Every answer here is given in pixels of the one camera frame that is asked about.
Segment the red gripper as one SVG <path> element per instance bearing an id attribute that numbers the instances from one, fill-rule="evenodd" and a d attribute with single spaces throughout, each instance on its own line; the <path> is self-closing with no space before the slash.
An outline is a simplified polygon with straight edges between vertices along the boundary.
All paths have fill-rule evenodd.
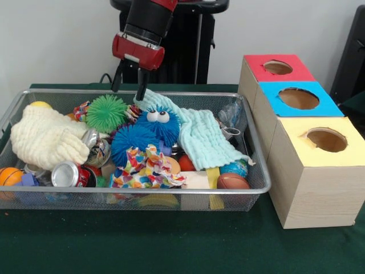
<path id="1" fill-rule="evenodd" d="M 113 56 L 121 60 L 116 69 L 111 90 L 113 92 L 119 90 L 124 60 L 133 61 L 140 67 L 137 71 L 138 89 L 136 100 L 143 100 L 149 82 L 149 71 L 157 70 L 160 67 L 164 59 L 165 49 L 129 34 L 117 33 L 112 42 L 112 53 Z"/>

